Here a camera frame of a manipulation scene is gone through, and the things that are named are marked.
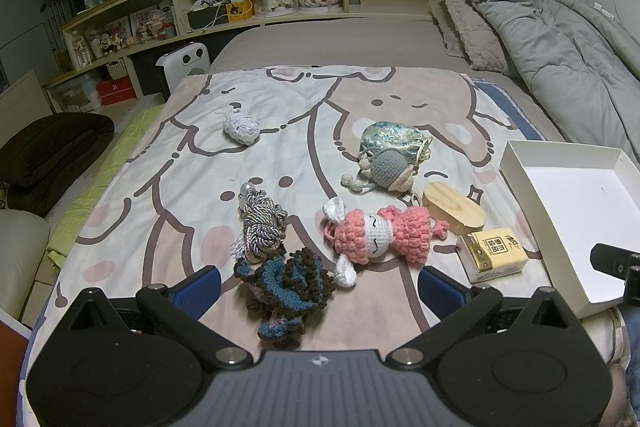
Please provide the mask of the yellow card box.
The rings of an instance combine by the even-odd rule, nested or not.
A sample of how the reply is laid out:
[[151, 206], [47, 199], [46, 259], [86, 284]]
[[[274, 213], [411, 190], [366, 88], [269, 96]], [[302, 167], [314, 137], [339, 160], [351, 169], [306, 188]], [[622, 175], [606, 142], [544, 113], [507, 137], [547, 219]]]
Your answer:
[[510, 228], [460, 235], [458, 257], [472, 284], [521, 273], [528, 256]]

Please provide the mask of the oval wooden box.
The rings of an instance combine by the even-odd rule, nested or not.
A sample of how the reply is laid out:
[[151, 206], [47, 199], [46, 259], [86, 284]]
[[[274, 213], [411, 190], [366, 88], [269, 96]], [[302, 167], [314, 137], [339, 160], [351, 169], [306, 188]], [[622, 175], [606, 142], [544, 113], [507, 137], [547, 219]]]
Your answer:
[[486, 212], [476, 202], [444, 182], [431, 182], [424, 188], [422, 204], [430, 215], [449, 223], [458, 235], [480, 231], [486, 223]]

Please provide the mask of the brown blue crochet scrunchie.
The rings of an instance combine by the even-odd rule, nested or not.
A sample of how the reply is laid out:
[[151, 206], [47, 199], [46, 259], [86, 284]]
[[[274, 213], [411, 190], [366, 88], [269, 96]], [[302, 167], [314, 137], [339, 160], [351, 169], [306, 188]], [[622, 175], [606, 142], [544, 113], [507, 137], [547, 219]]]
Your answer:
[[277, 346], [306, 333], [306, 320], [326, 309], [336, 289], [322, 259], [304, 247], [287, 253], [283, 247], [257, 265], [236, 260], [234, 276], [250, 291], [246, 309], [260, 316], [257, 336]]

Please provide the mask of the twisted rope tassel charm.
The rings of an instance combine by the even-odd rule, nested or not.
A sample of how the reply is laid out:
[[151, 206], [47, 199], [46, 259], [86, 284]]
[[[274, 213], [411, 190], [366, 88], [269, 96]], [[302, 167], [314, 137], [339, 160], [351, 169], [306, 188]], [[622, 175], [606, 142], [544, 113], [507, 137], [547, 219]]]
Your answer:
[[246, 182], [239, 194], [240, 236], [235, 239], [232, 256], [250, 265], [277, 256], [285, 240], [288, 212], [265, 190]]

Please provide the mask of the pink white crochet doll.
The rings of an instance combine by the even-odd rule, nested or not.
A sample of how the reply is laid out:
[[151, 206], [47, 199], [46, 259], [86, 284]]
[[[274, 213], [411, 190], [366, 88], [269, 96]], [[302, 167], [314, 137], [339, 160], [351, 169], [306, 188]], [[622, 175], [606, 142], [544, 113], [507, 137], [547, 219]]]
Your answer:
[[337, 254], [334, 280], [343, 288], [357, 284], [357, 265], [364, 267], [389, 251], [424, 265], [431, 240], [444, 241], [449, 232], [447, 221], [434, 219], [422, 206], [387, 206], [367, 213], [348, 211], [341, 197], [333, 197], [322, 205], [322, 213], [324, 238]]

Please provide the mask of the grey crochet ball charm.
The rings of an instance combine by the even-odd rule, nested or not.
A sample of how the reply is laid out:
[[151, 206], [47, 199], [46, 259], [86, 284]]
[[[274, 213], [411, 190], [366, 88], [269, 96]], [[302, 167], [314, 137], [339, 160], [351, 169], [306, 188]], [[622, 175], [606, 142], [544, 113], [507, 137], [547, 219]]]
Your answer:
[[357, 156], [358, 173], [341, 176], [341, 186], [355, 194], [364, 194], [375, 188], [390, 193], [405, 194], [413, 189], [413, 179], [422, 162], [431, 158], [431, 150], [419, 150], [409, 159], [394, 148], [370, 150], [366, 148]]

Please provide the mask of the white knit scrunchie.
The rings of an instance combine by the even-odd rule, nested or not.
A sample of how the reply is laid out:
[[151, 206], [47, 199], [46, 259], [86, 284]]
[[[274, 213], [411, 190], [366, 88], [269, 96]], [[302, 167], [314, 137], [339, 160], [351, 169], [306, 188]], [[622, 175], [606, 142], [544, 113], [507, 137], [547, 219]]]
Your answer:
[[224, 115], [222, 129], [228, 137], [236, 143], [250, 146], [260, 135], [258, 120], [242, 112], [240, 108], [232, 108]]

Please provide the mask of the white cardboard tray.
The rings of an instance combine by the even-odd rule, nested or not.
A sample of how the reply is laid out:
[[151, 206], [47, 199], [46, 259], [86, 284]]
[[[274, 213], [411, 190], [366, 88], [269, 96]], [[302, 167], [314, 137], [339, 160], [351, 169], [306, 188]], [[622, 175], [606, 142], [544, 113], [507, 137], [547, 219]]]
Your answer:
[[552, 285], [581, 319], [617, 305], [624, 282], [593, 269], [598, 244], [639, 250], [639, 170], [618, 148], [511, 141], [500, 170]]

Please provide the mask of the green mat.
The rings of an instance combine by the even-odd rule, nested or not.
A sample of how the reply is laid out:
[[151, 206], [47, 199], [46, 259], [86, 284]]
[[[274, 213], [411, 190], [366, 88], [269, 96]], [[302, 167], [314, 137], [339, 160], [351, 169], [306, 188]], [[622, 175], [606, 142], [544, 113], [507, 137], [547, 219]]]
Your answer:
[[102, 194], [119, 172], [125, 161], [131, 156], [146, 130], [160, 115], [163, 105], [142, 109], [128, 122], [122, 133], [114, 136], [108, 154], [101, 161], [98, 171], [91, 182], [62, 214], [60, 222], [53, 232], [46, 247], [46, 256], [52, 267], [61, 270], [77, 236]]

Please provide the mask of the cartoon print blanket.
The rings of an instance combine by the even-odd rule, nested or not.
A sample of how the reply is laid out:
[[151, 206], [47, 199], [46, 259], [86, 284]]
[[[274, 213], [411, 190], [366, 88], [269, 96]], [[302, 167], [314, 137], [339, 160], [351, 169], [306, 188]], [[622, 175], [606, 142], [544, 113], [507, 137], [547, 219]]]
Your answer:
[[[250, 145], [231, 140], [222, 121], [232, 108], [256, 118]], [[322, 205], [405, 208], [381, 190], [341, 186], [357, 169], [364, 129], [377, 121], [415, 127], [433, 138], [414, 188], [442, 181], [486, 211], [488, 228], [511, 228], [528, 261], [503, 277], [503, 294], [527, 297], [549, 277], [524, 212], [499, 171], [506, 143], [536, 136], [521, 113], [506, 113], [487, 83], [462, 72], [421, 67], [273, 66], [183, 79], [80, 231], [36, 326], [38, 355], [81, 289], [130, 297], [151, 283], [177, 283], [215, 265], [224, 287], [205, 324], [250, 352], [262, 347], [233, 274], [242, 230], [239, 191], [250, 182], [288, 212], [286, 248], [307, 247], [327, 267], [335, 254], [322, 234]]]

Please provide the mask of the grey duvet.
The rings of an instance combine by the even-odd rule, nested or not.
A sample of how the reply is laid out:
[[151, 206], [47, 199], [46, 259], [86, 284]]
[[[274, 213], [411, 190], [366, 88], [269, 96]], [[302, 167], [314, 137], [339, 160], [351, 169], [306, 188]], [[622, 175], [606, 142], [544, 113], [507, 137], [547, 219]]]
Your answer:
[[469, 0], [531, 95], [574, 143], [639, 159], [639, 43], [584, 0]]

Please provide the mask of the dark brown cushion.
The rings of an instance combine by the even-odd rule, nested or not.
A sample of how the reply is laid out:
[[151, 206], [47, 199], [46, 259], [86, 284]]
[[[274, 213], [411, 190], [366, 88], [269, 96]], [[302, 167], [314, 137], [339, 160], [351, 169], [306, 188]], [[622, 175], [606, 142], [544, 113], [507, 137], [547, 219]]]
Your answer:
[[35, 120], [1, 147], [6, 203], [46, 217], [114, 134], [114, 121], [101, 114], [61, 113]]

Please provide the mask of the red box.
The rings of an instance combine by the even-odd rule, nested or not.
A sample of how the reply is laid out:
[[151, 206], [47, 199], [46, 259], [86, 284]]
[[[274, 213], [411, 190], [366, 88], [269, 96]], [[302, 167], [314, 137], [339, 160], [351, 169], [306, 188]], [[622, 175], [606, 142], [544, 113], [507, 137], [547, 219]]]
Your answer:
[[104, 106], [136, 98], [136, 92], [134, 92], [134, 87], [132, 87], [128, 76], [103, 80], [96, 85], [96, 91], [98, 91], [101, 103]]

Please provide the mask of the beige fuzzy pillow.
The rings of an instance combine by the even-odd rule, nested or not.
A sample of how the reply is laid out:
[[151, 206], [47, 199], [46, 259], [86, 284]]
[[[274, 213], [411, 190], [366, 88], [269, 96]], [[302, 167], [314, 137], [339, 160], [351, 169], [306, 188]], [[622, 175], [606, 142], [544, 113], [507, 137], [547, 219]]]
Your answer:
[[508, 54], [494, 28], [469, 0], [431, 0], [428, 8], [448, 55], [464, 58], [474, 70], [511, 74]]

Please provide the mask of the yellow container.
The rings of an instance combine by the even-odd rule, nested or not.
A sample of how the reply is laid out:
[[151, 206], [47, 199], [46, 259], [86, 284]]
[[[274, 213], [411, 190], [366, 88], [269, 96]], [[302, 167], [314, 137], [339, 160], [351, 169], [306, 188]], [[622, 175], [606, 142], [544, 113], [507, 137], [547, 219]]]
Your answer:
[[230, 0], [226, 4], [226, 13], [229, 23], [242, 22], [254, 16], [253, 0]]

